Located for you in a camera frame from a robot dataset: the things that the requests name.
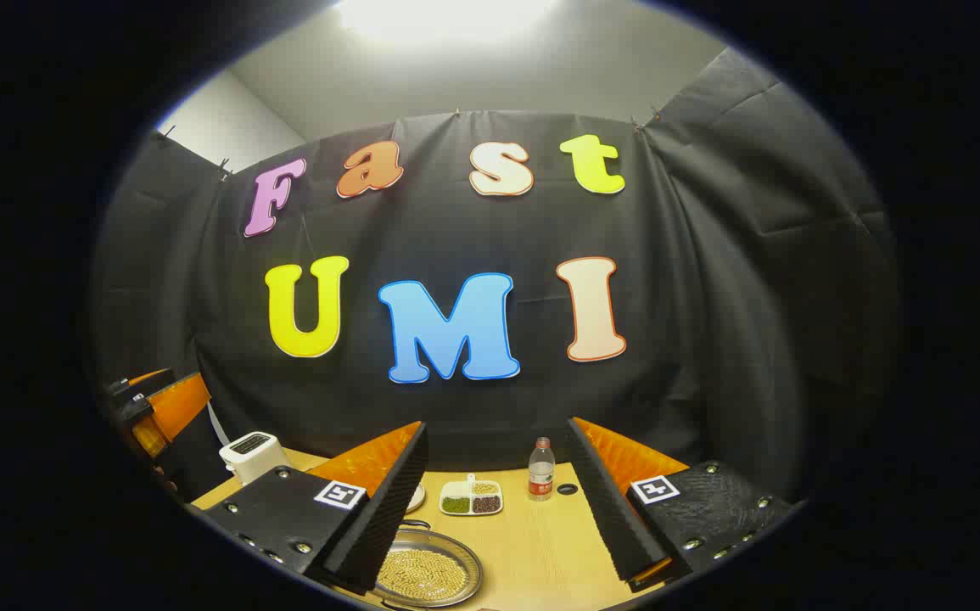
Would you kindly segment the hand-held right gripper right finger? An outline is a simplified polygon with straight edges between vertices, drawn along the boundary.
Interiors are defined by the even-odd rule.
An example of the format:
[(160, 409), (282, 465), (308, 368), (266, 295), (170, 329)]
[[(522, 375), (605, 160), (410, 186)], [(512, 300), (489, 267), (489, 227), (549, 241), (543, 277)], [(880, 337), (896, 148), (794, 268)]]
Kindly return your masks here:
[(795, 510), (725, 462), (687, 465), (582, 418), (567, 431), (598, 533), (633, 591), (710, 571)]

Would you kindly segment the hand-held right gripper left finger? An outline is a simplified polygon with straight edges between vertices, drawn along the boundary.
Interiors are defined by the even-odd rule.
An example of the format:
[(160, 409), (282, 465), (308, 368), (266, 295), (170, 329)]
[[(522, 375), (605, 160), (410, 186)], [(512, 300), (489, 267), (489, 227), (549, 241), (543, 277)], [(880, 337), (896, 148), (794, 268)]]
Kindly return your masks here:
[(412, 422), (307, 471), (269, 469), (202, 517), (266, 562), (366, 594), (427, 463), (425, 425)]

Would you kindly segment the stainless steel pot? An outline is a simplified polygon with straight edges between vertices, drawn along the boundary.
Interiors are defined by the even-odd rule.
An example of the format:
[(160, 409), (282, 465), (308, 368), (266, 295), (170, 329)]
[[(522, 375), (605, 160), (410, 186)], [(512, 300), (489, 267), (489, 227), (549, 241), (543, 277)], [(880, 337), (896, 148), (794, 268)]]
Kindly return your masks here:
[(389, 589), (381, 587), (376, 579), (376, 587), (371, 591), (371, 594), (380, 598), (381, 603), (386, 608), (443, 608), (455, 606), (455, 604), (467, 601), (477, 594), (483, 584), (484, 569), (477, 554), (469, 547), (463, 545), (462, 542), (432, 531), (430, 524), (421, 521), (421, 519), (405, 519), (405, 521), (400, 523), (400, 528), (396, 531), (396, 537), (392, 542), (389, 552), (400, 549), (423, 549), (446, 554), (451, 559), (455, 559), (466, 570), (468, 584), (458, 595), (443, 600), (431, 601), (406, 598), (394, 594)]

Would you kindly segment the white divided dish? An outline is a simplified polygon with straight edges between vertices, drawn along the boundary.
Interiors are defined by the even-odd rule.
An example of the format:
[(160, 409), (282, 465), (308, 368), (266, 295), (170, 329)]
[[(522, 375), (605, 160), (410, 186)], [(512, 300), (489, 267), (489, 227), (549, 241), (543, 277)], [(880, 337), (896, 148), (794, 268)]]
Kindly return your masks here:
[[(440, 499), (442, 499), (443, 496), (470, 496), (471, 502), (472, 502), (474, 495), (471, 495), (470, 486), (471, 486), (471, 484), (473, 482), (475, 482), (475, 480), (483, 480), (483, 482), (494, 482), (494, 480), (478, 479), (478, 477), (475, 476), (474, 474), (468, 474), (466, 476), (466, 479), (463, 479), (463, 480), (455, 480), (455, 482), (446, 482), (445, 484), (443, 484), (443, 486), (440, 487)], [(501, 498), (502, 498), (502, 508), (501, 508), (501, 510), (502, 510), (502, 509), (504, 509), (504, 494), (502, 494), (502, 489), (500, 490), (500, 495), (498, 495), (498, 496), (501, 496)], [(442, 512), (442, 513), (445, 514), (445, 515), (450, 515), (450, 517), (482, 517), (482, 515), (493, 515), (493, 514), (496, 514), (496, 513), (493, 513), (493, 514), (474, 514), (473, 511), (471, 511), (470, 514), (466, 514), (466, 515), (447, 514), (447, 513), (444, 513), (444, 512)]]

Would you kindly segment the pile of soybeans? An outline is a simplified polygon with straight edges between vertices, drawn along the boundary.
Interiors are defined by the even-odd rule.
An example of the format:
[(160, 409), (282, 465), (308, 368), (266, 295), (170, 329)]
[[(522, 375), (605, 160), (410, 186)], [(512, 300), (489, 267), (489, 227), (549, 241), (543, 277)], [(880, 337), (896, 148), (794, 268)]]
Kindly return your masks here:
[(400, 549), (386, 554), (377, 580), (394, 594), (436, 601), (458, 595), (468, 584), (468, 574), (446, 554)]

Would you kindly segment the clear plastic water bottle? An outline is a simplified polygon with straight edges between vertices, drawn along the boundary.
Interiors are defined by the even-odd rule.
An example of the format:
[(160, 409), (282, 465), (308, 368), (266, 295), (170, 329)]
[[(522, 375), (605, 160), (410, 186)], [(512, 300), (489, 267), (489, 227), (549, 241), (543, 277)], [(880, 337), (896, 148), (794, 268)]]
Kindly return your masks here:
[(533, 502), (547, 502), (554, 492), (556, 459), (548, 437), (536, 438), (529, 455), (528, 496)]

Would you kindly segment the white toaster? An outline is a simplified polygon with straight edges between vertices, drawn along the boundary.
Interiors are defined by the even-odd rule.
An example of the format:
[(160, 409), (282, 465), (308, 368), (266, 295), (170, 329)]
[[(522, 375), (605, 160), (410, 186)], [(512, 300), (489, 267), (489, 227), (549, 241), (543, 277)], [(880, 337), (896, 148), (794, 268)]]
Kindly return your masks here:
[(253, 483), (274, 468), (291, 467), (277, 437), (262, 432), (243, 434), (230, 441), (219, 449), (218, 456), (242, 486)]

